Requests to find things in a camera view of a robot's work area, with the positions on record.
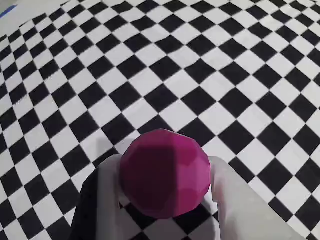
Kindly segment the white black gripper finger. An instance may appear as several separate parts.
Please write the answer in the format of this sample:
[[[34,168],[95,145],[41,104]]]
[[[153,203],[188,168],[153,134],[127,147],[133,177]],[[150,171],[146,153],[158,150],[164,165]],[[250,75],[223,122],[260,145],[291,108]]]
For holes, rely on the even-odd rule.
[[[142,230],[120,209],[123,156],[105,159],[84,181],[71,224],[72,240],[140,240]]]

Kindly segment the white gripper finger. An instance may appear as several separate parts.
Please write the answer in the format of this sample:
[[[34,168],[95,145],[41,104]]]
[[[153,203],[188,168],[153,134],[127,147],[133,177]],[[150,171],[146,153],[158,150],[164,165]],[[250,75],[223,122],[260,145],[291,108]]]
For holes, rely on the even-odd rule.
[[[223,159],[209,156],[211,195],[222,240],[306,240],[306,227],[286,222]]]

